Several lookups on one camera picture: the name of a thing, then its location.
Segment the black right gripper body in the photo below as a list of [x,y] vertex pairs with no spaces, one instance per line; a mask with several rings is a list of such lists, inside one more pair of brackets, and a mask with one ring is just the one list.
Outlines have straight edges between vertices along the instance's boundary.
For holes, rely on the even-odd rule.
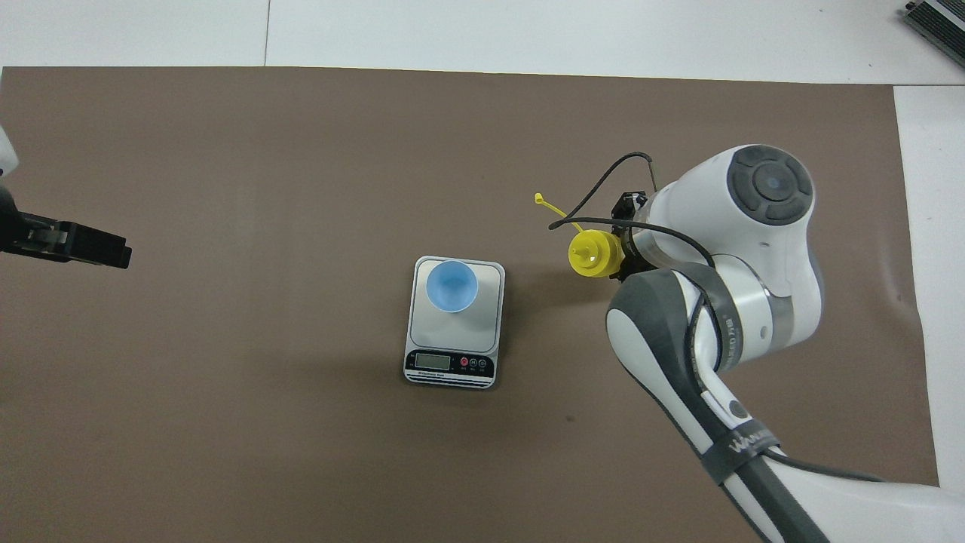
[[[624,221],[635,221],[635,216],[639,210],[644,207],[647,203],[647,196],[642,192],[624,192],[620,199],[618,199],[616,205],[614,205],[611,216],[626,216],[627,219]],[[641,274],[642,272],[651,271],[654,265],[651,262],[645,260],[642,256],[640,250],[636,246],[634,241],[634,231],[633,227],[627,226],[627,233],[624,238],[617,238],[618,244],[620,245],[620,250],[623,251],[623,260],[620,262],[621,265],[627,265],[630,267],[630,275]]]

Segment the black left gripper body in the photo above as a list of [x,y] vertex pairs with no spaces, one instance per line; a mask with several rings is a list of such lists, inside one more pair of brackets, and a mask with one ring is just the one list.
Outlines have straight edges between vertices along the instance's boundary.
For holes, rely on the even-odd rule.
[[1,251],[47,261],[69,261],[63,254],[49,252],[45,237],[57,234],[51,223],[44,220],[25,219],[15,206],[14,197],[1,186]]

